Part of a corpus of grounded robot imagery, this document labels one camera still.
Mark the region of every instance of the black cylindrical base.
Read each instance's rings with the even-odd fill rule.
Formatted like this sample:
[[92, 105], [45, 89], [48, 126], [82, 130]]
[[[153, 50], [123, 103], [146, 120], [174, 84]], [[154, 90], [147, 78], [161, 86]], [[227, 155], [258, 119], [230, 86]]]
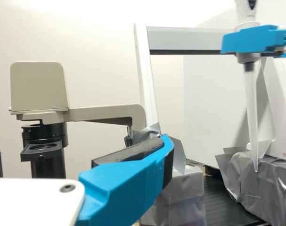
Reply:
[[[31, 147], [33, 158], [31, 158], [32, 178], [65, 178], [64, 147], [68, 145], [66, 123], [43, 125], [35, 124], [23, 126], [23, 145], [37, 145]], [[54, 142], [60, 141], [62, 145], [54, 149]]]
[[62, 156], [31, 161], [32, 178], [66, 178], [64, 150]]

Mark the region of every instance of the silver duct tape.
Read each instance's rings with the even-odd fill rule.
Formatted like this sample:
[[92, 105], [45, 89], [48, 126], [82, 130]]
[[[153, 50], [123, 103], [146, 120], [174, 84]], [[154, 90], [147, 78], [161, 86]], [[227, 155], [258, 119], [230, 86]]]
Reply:
[[217, 155], [216, 160], [234, 200], [272, 226], [286, 226], [286, 161], [264, 156], [256, 173], [247, 151]]
[[156, 123], [152, 126], [148, 126], [141, 131], [133, 131], [132, 138], [133, 143], [138, 144], [139, 142], [142, 142], [144, 140], [147, 140], [149, 138], [156, 137], [161, 134], [161, 126], [160, 123]]
[[140, 218], [144, 226], [205, 226], [204, 179], [199, 167], [173, 170], [172, 180]]

